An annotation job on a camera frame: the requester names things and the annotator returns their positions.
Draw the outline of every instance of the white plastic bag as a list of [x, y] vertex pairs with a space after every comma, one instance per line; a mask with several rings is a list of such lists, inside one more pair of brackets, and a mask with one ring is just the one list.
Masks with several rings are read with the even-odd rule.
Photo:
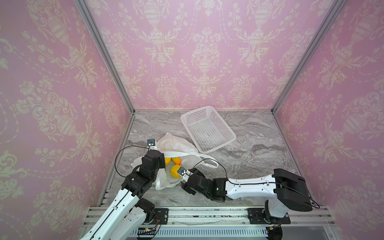
[[[197, 148], [185, 140], [184, 138], [181, 137], [176, 137], [167, 132], [164, 137], [162, 137], [157, 143], [157, 149], [164, 153], [164, 157], [180, 157], [181, 159], [181, 166], [184, 167], [185, 169], [191, 169], [200, 162], [203, 158], [212, 158], [215, 160], [213, 157], [205, 154], [201, 154], [198, 152]], [[132, 167], [136, 167], [141, 164], [141, 158], [136, 158], [133, 163], [131, 164]], [[218, 163], [211, 161], [213, 164], [208, 164], [205, 162], [200, 163], [200, 165], [204, 165], [206, 167], [211, 167], [211, 168], [217, 168]], [[174, 187], [176, 186], [182, 178], [174, 178], [170, 175], [170, 169], [172, 166], [175, 164], [173, 161], [170, 162], [166, 166], [165, 169], [159, 169], [156, 177], [156, 181], [154, 184], [156, 185], [156, 190], [161, 190], [166, 187]]]

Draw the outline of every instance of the floral damask pattern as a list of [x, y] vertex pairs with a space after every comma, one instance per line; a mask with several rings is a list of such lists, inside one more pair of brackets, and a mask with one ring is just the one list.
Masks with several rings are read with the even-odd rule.
[[333, 0], [86, 3], [135, 109], [270, 109]]
[[0, 36], [0, 239], [77, 239], [130, 115], [73, 1], [3, 1]]
[[277, 113], [345, 240], [382, 238], [383, 43], [384, 2], [347, 1]]

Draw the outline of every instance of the black mounting plate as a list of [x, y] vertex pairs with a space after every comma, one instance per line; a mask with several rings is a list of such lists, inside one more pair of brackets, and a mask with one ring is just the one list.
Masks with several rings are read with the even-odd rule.
[[[168, 223], [168, 209], [158, 209], [155, 208], [154, 215], [157, 215], [159, 217], [159, 225], [165, 225]], [[153, 217], [153, 221], [151, 221], [149, 224], [155, 224], [156, 225], [157, 219], [156, 217]]]
[[[251, 224], [270, 224], [264, 220], [265, 214], [263, 213], [262, 208], [247, 209], [247, 212], [248, 212], [248, 219]], [[289, 216], [281, 218], [281, 223], [291, 224], [291, 220], [289, 219]]]

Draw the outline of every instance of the marble pattern surface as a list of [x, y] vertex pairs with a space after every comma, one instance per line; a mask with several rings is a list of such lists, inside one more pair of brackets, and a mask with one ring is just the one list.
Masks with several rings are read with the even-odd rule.
[[[147, 139], [159, 140], [166, 132], [191, 140], [181, 123], [180, 116], [185, 112], [136, 112], [127, 145], [145, 146]], [[254, 178], [273, 173], [275, 168], [283, 168], [297, 173], [295, 165], [286, 149], [284, 141], [273, 121], [270, 110], [267, 111], [220, 111], [219, 114], [236, 134], [236, 140], [208, 155], [218, 160], [227, 170], [229, 178]], [[132, 171], [131, 163], [143, 156], [146, 150], [130, 147], [124, 150], [118, 171], [128, 175]], [[197, 166], [207, 178], [225, 177], [222, 168], [207, 169]], [[115, 175], [107, 204], [115, 198], [124, 178]], [[155, 190], [154, 185], [143, 196], [156, 206], [193, 206], [193, 205], [264, 205], [265, 198], [244, 197], [218, 203], [205, 198], [202, 194], [188, 194], [180, 184], [173, 188]]]

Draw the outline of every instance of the metal corner post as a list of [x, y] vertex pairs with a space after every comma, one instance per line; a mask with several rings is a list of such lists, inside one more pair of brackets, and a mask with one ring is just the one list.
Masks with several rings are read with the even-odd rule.
[[277, 111], [282, 106], [284, 100], [288, 96], [289, 92], [295, 85], [296, 80], [299, 78], [299, 75], [304, 70], [305, 66], [311, 59], [313, 53], [316, 51], [317, 47], [320, 45], [321, 40], [324, 38], [325, 34], [331, 27], [333, 21], [336, 19], [337, 15], [341, 11], [342, 7], [344, 6], [345, 2], [347, 0], [334, 0], [332, 6], [329, 8], [329, 11], [327, 12], [327, 15], [324, 17], [323, 21], [321, 22], [317, 32], [313, 36], [311, 42], [309, 43], [307, 49], [305, 50], [304, 54], [302, 55], [299, 63], [297, 64], [296, 68], [293, 70], [293, 73], [291, 77], [289, 78], [287, 84], [285, 85], [284, 89], [281, 91], [281, 94], [279, 95], [276, 103], [274, 104], [272, 108], [272, 114], [276, 114]]
[[100, 32], [96, 26], [95, 21], [93, 20], [93, 17], [92, 17], [92, 15], [88, 9], [87, 4], [85, 3], [85, 0], [74, 0], [74, 1], [75, 1], [76, 5], [79, 9], [79, 12], [81, 13], [81, 15], [84, 19], [85, 24], [88, 27], [88, 30], [89, 30], [93, 40], [95, 41], [95, 44], [96, 44], [101, 56], [103, 57], [105, 65], [107, 66], [109, 72], [111, 73], [112, 79], [115, 82], [116, 87], [118, 88], [120, 95], [121, 95], [126, 107], [128, 108], [130, 114], [133, 115], [134, 114], [134, 108], [133, 108], [132, 102], [130, 101], [128, 94], [125, 91], [124, 85], [123, 85], [123, 83], [119, 77], [119, 74], [118, 74], [118, 72], [117, 72], [117, 70], [116, 70], [116, 68], [112, 62], [112, 58], [108, 53], [107, 47], [105, 46], [105, 44], [103, 42], [103, 38], [100, 35]]

